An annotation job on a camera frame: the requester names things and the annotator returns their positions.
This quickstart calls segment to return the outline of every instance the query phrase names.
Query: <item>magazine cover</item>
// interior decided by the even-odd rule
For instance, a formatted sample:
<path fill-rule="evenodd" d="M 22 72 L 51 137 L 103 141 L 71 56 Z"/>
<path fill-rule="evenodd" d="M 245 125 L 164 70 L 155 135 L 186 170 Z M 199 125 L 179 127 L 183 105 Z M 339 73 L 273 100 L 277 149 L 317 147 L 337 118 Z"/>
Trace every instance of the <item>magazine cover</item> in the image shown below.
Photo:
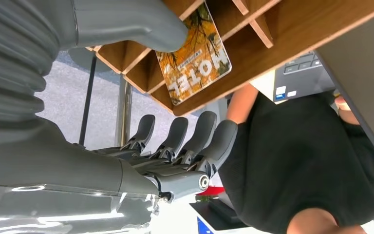
<path fill-rule="evenodd" d="M 173 53 L 156 52 L 171 100 L 178 105 L 231 70 L 230 60 L 205 3 L 184 24 L 188 37 Z"/>

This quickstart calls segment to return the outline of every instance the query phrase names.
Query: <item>human hand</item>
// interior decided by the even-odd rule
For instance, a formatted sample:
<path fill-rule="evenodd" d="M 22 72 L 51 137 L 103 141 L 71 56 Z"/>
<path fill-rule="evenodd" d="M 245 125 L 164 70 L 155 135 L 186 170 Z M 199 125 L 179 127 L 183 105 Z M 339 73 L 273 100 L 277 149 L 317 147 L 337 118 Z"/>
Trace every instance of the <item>human hand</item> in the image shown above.
<path fill-rule="evenodd" d="M 339 109 L 339 116 L 340 118 L 350 124 L 359 125 L 359 121 L 357 121 L 356 117 L 354 116 L 351 108 L 346 103 L 345 99 L 342 96 L 338 96 L 335 99 L 335 104 Z"/>

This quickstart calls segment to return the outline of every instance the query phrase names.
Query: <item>wooden shelf divider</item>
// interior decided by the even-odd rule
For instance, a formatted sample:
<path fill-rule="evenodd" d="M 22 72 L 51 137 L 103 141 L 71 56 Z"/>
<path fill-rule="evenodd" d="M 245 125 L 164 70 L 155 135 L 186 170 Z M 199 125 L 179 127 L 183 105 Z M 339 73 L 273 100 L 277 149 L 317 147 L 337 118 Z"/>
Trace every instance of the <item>wooden shelf divider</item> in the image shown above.
<path fill-rule="evenodd" d="M 267 48 L 271 48 L 273 46 L 273 38 L 270 34 L 269 26 L 267 26 L 266 17 L 264 15 L 252 20 L 250 22 L 250 26 Z"/>
<path fill-rule="evenodd" d="M 250 0 L 232 0 L 232 1 L 243 15 L 249 13 L 248 5 L 257 3 L 257 1 L 252 1 L 248 3 L 248 1 Z M 269 30 L 269 27 L 267 26 L 266 18 L 264 17 L 264 15 L 260 15 L 259 17 L 251 20 L 249 24 L 253 28 L 253 30 L 256 32 L 256 34 L 259 36 L 259 38 L 263 41 L 263 43 L 266 45 L 267 48 L 270 48 L 273 46 L 273 38 L 272 38 L 272 35 L 270 34 L 270 30 Z"/>
<path fill-rule="evenodd" d="M 249 13 L 248 0 L 232 0 L 242 15 Z"/>

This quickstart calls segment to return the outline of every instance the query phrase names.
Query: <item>wooden shelf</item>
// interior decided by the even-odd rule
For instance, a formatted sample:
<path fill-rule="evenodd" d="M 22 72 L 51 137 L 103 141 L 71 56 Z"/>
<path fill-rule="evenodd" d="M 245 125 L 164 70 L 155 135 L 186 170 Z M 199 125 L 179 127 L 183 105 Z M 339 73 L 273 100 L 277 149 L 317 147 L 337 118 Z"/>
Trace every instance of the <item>wooden shelf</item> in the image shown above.
<path fill-rule="evenodd" d="M 163 0 L 185 19 L 203 0 Z M 374 17 L 374 0 L 207 0 L 232 71 L 174 106 L 155 52 L 133 41 L 97 47 L 97 56 L 176 116 L 224 97 Z"/>

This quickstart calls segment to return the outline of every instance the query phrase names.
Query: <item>metal bolt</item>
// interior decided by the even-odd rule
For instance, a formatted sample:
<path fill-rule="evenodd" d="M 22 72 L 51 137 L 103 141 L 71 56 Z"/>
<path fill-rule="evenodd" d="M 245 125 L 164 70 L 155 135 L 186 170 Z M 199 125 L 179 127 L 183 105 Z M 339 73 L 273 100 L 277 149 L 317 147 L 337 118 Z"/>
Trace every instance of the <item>metal bolt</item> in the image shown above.
<path fill-rule="evenodd" d="M 199 179 L 199 186 L 201 190 L 206 190 L 208 185 L 210 184 L 210 179 L 207 175 L 202 175 Z"/>

